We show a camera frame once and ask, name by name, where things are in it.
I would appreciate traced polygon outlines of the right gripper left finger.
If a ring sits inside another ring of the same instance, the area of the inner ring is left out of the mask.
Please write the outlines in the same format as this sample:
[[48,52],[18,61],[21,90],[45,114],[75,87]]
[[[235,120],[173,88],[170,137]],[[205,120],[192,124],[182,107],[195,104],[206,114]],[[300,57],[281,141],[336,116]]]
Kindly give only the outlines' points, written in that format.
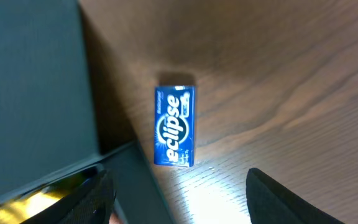
[[108,224],[115,197],[113,179],[103,170],[23,224]]

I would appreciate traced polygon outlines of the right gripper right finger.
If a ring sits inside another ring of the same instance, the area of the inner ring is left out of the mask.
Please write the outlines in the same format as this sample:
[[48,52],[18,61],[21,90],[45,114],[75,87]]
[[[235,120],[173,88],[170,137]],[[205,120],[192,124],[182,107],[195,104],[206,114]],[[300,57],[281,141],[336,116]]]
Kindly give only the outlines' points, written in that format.
[[248,170],[246,196],[252,224],[342,224],[258,168]]

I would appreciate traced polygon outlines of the yellow Hacks candy bag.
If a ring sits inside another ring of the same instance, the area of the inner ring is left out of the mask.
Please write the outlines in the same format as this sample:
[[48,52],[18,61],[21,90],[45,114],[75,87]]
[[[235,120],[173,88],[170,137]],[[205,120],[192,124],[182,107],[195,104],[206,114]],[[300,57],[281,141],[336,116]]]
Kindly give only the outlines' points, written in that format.
[[0,224],[22,223],[74,192],[98,173],[90,167],[0,204]]

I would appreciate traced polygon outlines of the dark green box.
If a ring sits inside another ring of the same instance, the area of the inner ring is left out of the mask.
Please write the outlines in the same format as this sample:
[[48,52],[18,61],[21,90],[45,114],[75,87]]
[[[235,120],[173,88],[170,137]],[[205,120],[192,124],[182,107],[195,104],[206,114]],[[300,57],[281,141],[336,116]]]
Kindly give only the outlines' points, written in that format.
[[101,147],[99,44],[78,1],[0,1],[0,204],[81,170],[113,179],[109,223],[173,223],[115,97],[113,141]]

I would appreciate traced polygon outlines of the blue Eclipse mints box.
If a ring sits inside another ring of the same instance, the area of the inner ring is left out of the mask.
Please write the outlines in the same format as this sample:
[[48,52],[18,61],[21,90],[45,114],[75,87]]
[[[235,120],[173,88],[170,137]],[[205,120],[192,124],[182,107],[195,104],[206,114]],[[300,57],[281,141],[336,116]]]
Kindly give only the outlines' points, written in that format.
[[155,88],[154,164],[191,167],[195,159],[196,87]]

